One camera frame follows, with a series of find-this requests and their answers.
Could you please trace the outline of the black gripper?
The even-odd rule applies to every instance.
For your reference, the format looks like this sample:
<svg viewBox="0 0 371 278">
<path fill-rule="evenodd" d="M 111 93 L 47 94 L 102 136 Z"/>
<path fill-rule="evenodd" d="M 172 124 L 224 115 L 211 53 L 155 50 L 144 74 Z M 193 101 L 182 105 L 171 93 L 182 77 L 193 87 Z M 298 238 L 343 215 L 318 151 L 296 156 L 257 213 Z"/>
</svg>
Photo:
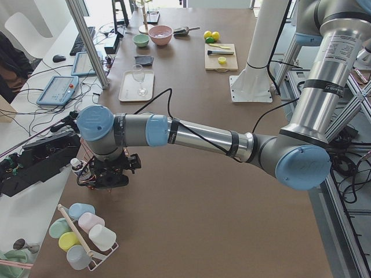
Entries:
<svg viewBox="0 0 371 278">
<path fill-rule="evenodd" d="M 89 163 L 89 169 L 95 176 L 95 180 L 89 185 L 96 189 L 126 186 L 129 183 L 129 178 L 124 174 L 124 171 L 130 170 L 134 174 L 134 171 L 140 168 L 141 160 L 137 153 L 132 155 L 121 153 L 117 159 L 103 162 L 94 157 Z"/>
</svg>

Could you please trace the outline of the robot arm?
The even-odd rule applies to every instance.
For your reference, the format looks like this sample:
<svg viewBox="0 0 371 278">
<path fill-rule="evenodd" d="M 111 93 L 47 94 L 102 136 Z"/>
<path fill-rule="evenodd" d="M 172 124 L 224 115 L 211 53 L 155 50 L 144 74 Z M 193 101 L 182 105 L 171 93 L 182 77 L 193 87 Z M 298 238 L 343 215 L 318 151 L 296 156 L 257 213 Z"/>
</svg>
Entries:
<svg viewBox="0 0 371 278">
<path fill-rule="evenodd" d="M 290 123 L 277 136 L 239 134 L 165 115 L 114 115 L 102 105 L 77 117 L 82 138 L 99 159 L 120 147 L 177 144 L 250 163 L 280 183 L 308 190 L 330 173 L 325 131 L 362 45 L 370 39 L 369 1 L 300 1 L 297 36 L 315 39 L 319 50 Z"/>
</svg>

